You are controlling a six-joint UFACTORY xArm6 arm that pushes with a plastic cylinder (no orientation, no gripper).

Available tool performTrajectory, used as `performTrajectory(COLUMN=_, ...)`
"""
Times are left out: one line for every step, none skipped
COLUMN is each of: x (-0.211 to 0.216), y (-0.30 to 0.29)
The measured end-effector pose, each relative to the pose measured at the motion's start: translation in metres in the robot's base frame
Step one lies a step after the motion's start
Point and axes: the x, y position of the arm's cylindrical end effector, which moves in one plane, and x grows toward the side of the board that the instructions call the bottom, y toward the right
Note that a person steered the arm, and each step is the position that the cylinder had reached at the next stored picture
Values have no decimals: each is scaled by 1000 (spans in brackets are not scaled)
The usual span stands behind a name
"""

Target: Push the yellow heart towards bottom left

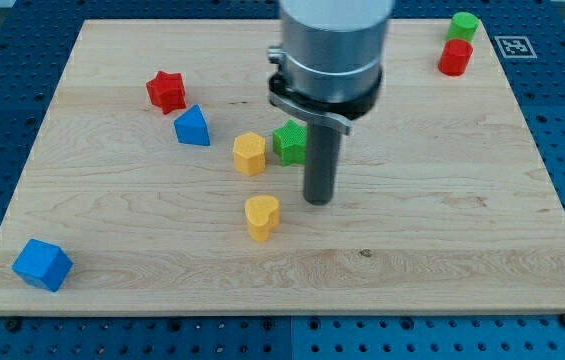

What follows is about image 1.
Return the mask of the black and silver clamp mount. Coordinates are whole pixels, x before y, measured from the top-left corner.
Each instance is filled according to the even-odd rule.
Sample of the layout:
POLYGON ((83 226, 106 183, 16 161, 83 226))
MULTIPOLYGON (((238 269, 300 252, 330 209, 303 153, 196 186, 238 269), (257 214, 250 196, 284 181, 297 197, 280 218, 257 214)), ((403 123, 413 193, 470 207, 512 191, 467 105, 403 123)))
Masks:
POLYGON ((267 49, 277 66, 268 80, 269 102, 309 125, 351 132, 353 121, 374 106, 382 81, 378 59, 345 72, 315 70, 297 62, 282 48, 267 49))

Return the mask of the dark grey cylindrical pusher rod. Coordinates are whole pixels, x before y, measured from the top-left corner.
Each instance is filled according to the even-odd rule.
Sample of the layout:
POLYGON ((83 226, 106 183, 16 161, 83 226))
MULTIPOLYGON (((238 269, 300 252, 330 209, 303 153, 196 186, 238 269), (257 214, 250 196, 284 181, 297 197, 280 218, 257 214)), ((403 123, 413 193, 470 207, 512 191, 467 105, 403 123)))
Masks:
POLYGON ((326 205, 334 195, 341 134, 329 127, 307 125, 304 199, 326 205))

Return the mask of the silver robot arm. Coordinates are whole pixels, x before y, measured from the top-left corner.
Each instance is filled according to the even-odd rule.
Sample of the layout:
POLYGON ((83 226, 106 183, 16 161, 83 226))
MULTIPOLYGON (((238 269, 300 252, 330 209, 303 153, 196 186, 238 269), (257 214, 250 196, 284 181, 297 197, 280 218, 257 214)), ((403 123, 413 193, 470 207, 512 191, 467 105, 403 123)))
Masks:
POLYGON ((303 197, 333 196, 340 142, 374 106, 393 0, 281 0, 270 103, 307 125, 303 197))

